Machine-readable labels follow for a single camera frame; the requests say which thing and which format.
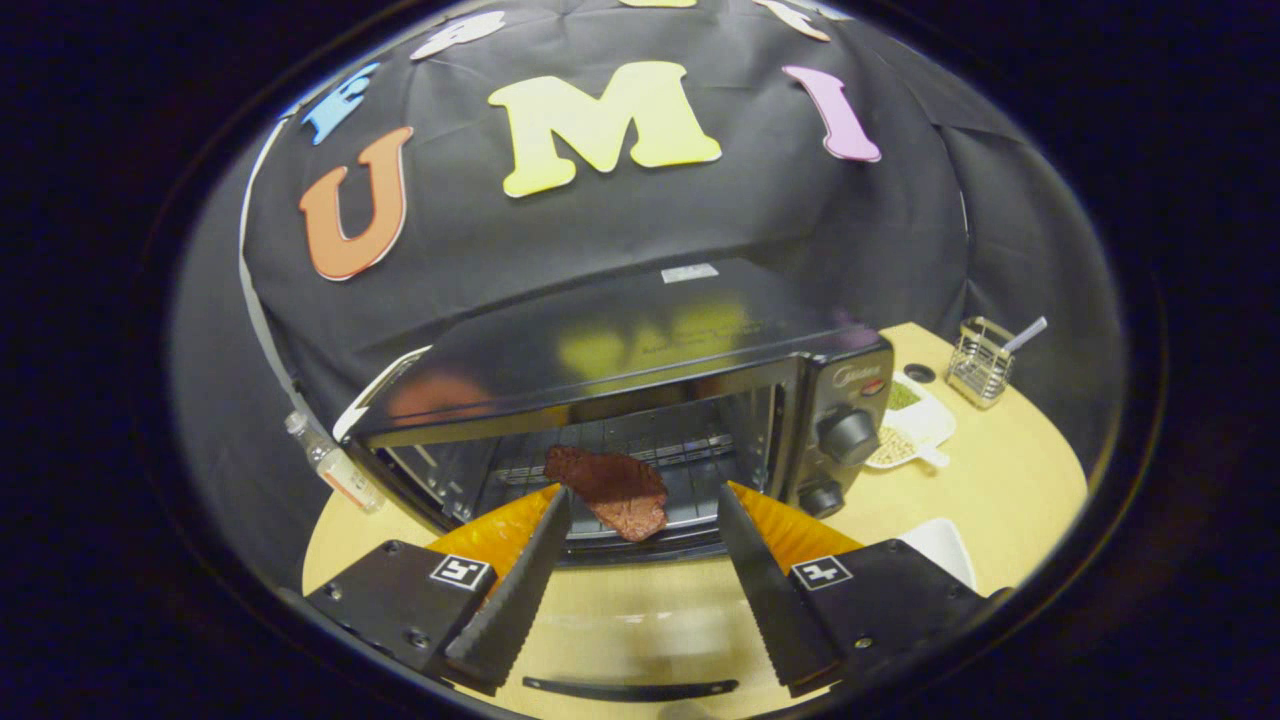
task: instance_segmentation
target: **yellow letter m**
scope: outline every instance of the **yellow letter m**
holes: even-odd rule
[[[627,63],[599,100],[550,76],[499,88],[489,104],[507,109],[516,164],[502,188],[524,197],[573,181],[577,168],[556,155],[552,132],[596,170],[612,172],[632,120],[639,140],[631,159],[645,168],[716,160],[719,143],[699,127],[682,77],[685,68],[675,63]]]

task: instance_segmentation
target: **wire basket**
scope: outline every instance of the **wire basket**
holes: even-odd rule
[[[1014,366],[1014,355],[1002,350],[1011,340],[1012,333],[986,318],[961,323],[947,366],[947,384],[983,410],[998,402]]]

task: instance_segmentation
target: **black cloth backdrop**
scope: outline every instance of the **black cloth backdrop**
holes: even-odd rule
[[[362,105],[314,146],[301,118],[362,64],[335,72],[265,158],[246,258],[282,354],[324,421],[388,363],[461,318],[588,278],[737,255],[876,327],[910,320],[952,340],[968,315],[1015,332],[1048,316],[1050,329],[1019,354],[1014,384],[1092,468],[1124,382],[1112,278],[1064,179],[964,81],[859,20],[809,12],[832,37],[815,42],[750,0],[484,9],[504,10],[506,27],[428,60],[408,55],[439,26],[369,55],[381,65]],[[577,164],[573,182],[506,196],[509,126],[489,94],[550,74],[599,96],[620,65],[637,60],[687,69],[685,94],[723,156],[641,168],[627,155],[632,127],[617,168],[602,174],[557,140]],[[822,147],[822,118],[781,72],[786,64],[845,82],[879,163]],[[361,232],[372,209],[356,156],[403,126],[415,131],[403,149],[403,234],[355,278],[321,278],[298,200],[346,165],[342,222],[348,234]],[[239,291],[237,227],[257,150],[244,149],[192,234],[173,324],[173,392],[193,474],[229,542],[264,577],[297,587],[329,491],[283,433],[289,405]]]

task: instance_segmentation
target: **screw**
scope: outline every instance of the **screw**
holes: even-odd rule
[[[411,646],[413,646],[413,647],[416,647],[419,650],[426,650],[426,646],[429,644],[428,637],[424,635],[419,630],[408,630],[408,632],[406,632],[404,633],[404,639],[408,642],[408,644],[411,644]]]

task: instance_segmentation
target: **pink letter i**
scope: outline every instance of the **pink letter i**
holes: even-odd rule
[[[845,83],[840,78],[797,65],[783,65],[782,72],[800,81],[813,104],[818,106],[818,114],[827,124],[827,137],[822,143],[828,152],[845,160],[879,161],[879,147],[863,132],[858,115],[841,92]]]

